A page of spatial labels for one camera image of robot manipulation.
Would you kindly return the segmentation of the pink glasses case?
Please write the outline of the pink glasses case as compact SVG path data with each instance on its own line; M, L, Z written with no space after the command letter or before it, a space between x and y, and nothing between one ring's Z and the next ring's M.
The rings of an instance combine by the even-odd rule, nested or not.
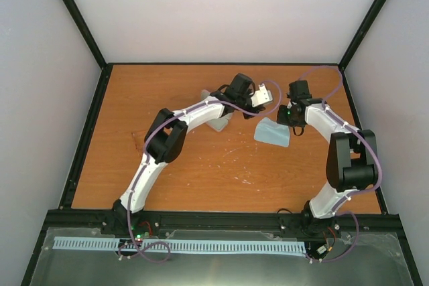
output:
M210 95L210 92L206 89L203 89L200 93L200 98L204 100ZM229 121L231 120L233 114L229 113L219 119L213 119L206 122L206 125L208 125L211 129L215 130L216 132L221 132L225 129L225 127L229 124Z

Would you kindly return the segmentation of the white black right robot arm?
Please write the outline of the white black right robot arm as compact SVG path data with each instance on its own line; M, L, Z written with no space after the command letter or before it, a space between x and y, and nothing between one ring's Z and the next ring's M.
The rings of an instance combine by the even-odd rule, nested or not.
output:
M289 103L279 107L277 123L301 136L307 126L328 142L326 183L301 211L301 229L316 236L332 227L332 218L344 203L369 186L377 189L381 166L375 133L348 124L332 111L325 100L313 98L306 80L289 84Z

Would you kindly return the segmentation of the light blue cleaning cloth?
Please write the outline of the light blue cleaning cloth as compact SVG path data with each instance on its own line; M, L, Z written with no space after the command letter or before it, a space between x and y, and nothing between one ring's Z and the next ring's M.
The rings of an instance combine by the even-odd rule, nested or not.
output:
M258 122L253 138L261 143L288 147L290 130L288 126L278 124L266 117Z

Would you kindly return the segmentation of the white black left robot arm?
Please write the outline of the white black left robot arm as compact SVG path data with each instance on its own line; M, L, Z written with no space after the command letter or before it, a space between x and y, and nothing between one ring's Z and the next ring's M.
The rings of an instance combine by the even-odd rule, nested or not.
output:
M163 169L175 161L187 134L210 121L224 121L234 111L245 119L257 116L273 101L264 84L256 86L252 79L238 73L230 84L203 96L200 102L181 110L164 108L158 112L144 137L139 167L128 188L113 203L116 226L125 234L139 227L139 216L147 196Z

